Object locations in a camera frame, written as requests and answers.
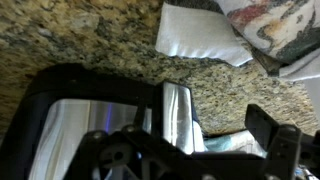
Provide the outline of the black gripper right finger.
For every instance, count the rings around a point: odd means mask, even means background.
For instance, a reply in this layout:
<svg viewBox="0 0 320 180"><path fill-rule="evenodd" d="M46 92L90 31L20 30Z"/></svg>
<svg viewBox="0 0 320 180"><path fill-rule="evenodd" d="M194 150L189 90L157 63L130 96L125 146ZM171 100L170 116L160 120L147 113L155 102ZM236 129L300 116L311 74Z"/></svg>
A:
<svg viewBox="0 0 320 180"><path fill-rule="evenodd" d="M256 104L247 106L245 127L266 152L261 170L266 178L294 180L299 165L320 178L319 131L311 136L295 125L279 124Z"/></svg>

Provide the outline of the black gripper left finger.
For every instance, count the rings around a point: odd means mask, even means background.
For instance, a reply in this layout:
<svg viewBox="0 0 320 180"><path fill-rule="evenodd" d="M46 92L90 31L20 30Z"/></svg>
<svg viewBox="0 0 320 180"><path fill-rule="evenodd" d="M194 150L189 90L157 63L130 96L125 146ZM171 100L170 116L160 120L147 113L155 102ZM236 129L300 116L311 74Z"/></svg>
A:
<svg viewBox="0 0 320 180"><path fill-rule="evenodd" d="M139 180L199 180L197 162L161 137L135 126L108 135L104 131L85 134L63 180L104 180L109 174L128 174Z"/></svg>

